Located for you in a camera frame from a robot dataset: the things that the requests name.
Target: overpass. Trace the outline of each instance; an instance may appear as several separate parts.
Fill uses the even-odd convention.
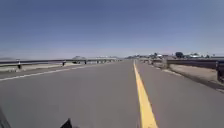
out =
[[[11,128],[224,126],[223,93],[133,60],[2,74],[0,106]]]

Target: blue sky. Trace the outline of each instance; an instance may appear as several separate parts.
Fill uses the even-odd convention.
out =
[[[222,0],[1,0],[0,56],[224,53]]]

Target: guardrail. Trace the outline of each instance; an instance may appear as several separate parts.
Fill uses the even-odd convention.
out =
[[[74,64],[84,62],[96,62],[96,63],[106,63],[112,61],[121,61],[119,59],[63,59],[63,60],[16,60],[16,61],[0,61],[0,67],[10,67],[17,66],[18,69],[22,69],[25,65],[38,65],[38,64],[61,64],[64,66],[67,62],[72,62]]]
[[[163,63],[164,68],[169,68],[170,64],[195,66],[201,68],[215,69],[217,71],[217,79],[224,83],[224,60],[218,59],[177,59],[177,60],[166,60],[166,59],[142,59],[141,61],[148,61],[150,64]]]

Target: yellow lane line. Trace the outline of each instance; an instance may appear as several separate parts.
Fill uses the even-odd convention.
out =
[[[134,63],[135,77],[138,89],[138,98],[140,104],[140,114],[141,114],[141,128],[158,128],[155,117],[152,113],[152,108],[148,95],[145,91],[142,79],[138,73],[138,69]]]

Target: distant hill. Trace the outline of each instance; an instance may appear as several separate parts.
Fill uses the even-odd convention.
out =
[[[17,59],[11,57],[0,57],[0,61],[10,61],[10,60],[17,60]]]

